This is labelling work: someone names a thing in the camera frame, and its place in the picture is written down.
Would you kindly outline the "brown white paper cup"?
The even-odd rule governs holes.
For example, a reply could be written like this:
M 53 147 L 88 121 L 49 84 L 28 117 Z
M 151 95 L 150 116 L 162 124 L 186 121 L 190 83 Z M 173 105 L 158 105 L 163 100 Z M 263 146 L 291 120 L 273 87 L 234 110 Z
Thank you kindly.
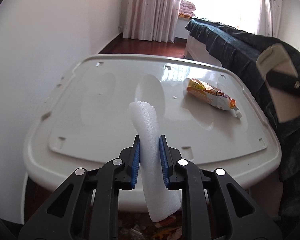
M 234 111 L 234 114 L 237 118 L 240 119 L 242 117 L 241 111 L 238 107 L 234 107 L 232 110 Z

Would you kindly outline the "folded pink blankets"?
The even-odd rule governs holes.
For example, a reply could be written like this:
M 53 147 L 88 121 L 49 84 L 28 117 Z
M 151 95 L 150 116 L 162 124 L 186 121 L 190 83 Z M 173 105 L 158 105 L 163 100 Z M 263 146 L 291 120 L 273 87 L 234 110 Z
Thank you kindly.
M 179 18 L 185 18 L 185 19 L 190 19 L 192 17 L 195 17 L 195 10 L 196 6 L 185 0 L 181 0 L 180 2 L 180 7 L 179 7 Z

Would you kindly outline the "dark bed cover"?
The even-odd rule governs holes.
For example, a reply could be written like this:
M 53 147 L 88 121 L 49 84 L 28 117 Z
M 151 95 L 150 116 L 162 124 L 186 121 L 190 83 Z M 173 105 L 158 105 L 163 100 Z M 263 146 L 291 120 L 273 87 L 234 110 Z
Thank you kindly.
M 282 151 L 279 169 L 252 186 L 252 197 L 266 211 L 300 217 L 300 53 L 285 42 L 204 20 L 186 29 L 211 56 L 236 74 L 250 90 L 273 128 Z

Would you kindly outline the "trash pile on floor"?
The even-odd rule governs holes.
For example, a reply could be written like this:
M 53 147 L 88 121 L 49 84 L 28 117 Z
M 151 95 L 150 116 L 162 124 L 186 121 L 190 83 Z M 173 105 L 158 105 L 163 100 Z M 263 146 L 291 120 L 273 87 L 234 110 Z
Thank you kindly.
M 153 222 L 148 213 L 119 212 L 118 239 L 183 239 L 182 214 Z

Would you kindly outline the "white bed frame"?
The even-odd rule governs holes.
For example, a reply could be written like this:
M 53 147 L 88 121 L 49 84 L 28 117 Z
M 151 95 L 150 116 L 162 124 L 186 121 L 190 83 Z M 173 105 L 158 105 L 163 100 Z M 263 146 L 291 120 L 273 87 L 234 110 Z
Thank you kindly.
M 203 62 L 214 66 L 222 67 L 222 63 L 211 56 L 206 49 L 206 45 L 199 42 L 192 36 L 188 36 L 184 57 L 188 60 Z

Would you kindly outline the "pink patterned left curtain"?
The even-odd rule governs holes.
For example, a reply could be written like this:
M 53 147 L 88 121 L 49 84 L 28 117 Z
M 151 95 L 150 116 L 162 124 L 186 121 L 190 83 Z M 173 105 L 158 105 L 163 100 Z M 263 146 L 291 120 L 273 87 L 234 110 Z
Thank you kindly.
M 174 42 L 181 0 L 127 0 L 123 37 Z

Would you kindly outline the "grey plastic storage box lid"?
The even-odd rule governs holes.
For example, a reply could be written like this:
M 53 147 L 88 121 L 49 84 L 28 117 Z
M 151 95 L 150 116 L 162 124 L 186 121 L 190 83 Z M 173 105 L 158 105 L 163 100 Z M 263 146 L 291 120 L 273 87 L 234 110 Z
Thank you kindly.
M 147 55 L 95 55 L 72 66 L 39 109 L 24 143 L 32 180 L 53 191 L 75 169 L 94 170 L 141 140 L 135 189 L 122 211 L 154 220 L 181 206 L 162 179 L 159 137 L 199 168 L 226 170 L 247 189 L 278 168 L 281 147 L 264 113 L 232 72 Z

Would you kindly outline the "pink right curtain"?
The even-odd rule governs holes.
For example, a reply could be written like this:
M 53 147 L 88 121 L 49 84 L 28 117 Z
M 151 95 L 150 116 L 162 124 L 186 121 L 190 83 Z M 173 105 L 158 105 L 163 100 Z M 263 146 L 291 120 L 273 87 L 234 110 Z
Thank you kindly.
M 261 0 L 258 35 L 279 36 L 282 4 L 283 0 Z

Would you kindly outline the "yellow orange snack wrapper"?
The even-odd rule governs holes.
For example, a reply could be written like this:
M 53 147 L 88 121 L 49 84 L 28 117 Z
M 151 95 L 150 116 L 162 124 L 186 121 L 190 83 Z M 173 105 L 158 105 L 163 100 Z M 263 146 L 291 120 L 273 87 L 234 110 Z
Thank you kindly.
M 237 111 L 238 107 L 234 99 L 222 90 L 198 79 L 190 79 L 186 91 L 213 107 L 221 110 Z

